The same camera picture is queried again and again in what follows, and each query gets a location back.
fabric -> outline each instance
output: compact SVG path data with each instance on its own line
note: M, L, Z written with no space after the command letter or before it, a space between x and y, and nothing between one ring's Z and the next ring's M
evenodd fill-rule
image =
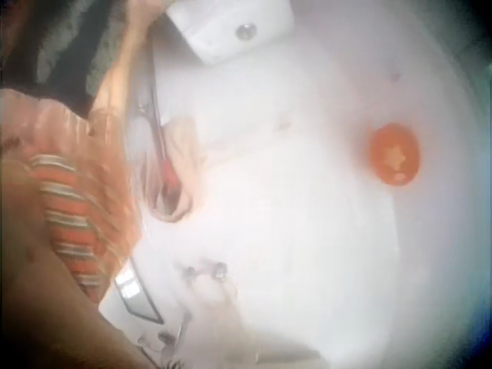
M49 99L0 96L2 160L36 178L53 251L98 303L140 237L122 124L110 111L84 120Z
M193 119L174 117L161 128L166 159L148 152L141 187L146 205L161 221L176 222L202 204L203 155Z

white bathtub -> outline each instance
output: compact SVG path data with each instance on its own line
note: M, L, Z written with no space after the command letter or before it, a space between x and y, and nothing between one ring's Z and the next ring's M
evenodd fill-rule
M490 307L483 117L452 58L396 2L294 9L291 35L214 67L169 32L156 38L160 108L197 123L205 202L177 224L144 213L134 262L165 324L128 314L114 289L101 311L160 347L184 304L194 317L181 352L213 367L203 357L221 315L177 266L222 261L252 334L305 344L330 368L446 367ZM421 147L402 188L364 156L367 133L392 121ZM135 118L132 150L148 145L145 129Z

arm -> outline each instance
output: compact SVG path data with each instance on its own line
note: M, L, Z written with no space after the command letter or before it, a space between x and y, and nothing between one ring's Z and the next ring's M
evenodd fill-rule
M128 100L131 65L144 44L148 27L174 0L128 0L128 25L121 50L114 65L106 74L92 106L92 113L111 110L124 119Z

striped clothing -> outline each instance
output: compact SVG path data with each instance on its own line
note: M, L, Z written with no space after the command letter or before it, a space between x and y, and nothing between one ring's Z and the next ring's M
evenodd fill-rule
M1 105L2 160L38 180L53 251L98 303L140 237L121 122L108 111L84 120L12 90Z

orange object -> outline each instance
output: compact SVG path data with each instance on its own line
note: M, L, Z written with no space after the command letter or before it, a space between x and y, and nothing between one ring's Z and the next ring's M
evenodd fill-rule
M403 186L418 173L421 153L413 132L398 123L378 129L371 137L369 155L376 175L387 185Z

